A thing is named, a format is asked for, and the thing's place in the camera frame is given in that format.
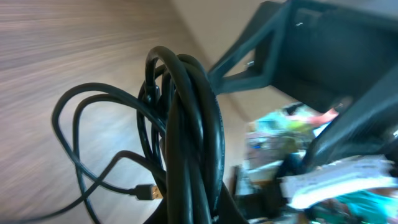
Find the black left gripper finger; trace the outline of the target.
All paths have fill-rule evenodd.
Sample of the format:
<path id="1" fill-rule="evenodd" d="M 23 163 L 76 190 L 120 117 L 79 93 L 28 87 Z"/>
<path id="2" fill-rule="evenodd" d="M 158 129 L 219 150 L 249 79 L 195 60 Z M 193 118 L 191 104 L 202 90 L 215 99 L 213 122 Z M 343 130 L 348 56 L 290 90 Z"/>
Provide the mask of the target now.
<path id="1" fill-rule="evenodd" d="M 249 224 L 238 210 L 225 184 L 223 184 L 221 189 L 217 210 L 219 216 L 218 223 L 220 224 Z M 163 199 L 152 213 L 152 224 L 168 224 L 167 199 Z"/>

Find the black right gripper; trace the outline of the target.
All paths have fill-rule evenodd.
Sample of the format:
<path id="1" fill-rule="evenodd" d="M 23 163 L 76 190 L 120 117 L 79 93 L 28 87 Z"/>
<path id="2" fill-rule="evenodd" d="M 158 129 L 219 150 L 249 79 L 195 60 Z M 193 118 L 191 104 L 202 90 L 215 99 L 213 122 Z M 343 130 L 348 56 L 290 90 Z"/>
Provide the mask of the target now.
<path id="1" fill-rule="evenodd" d="M 319 112 L 360 98 L 312 141 L 308 171 L 355 155 L 397 161 L 395 65 L 397 1 L 265 1 L 208 78 L 217 95 L 272 81 Z"/>

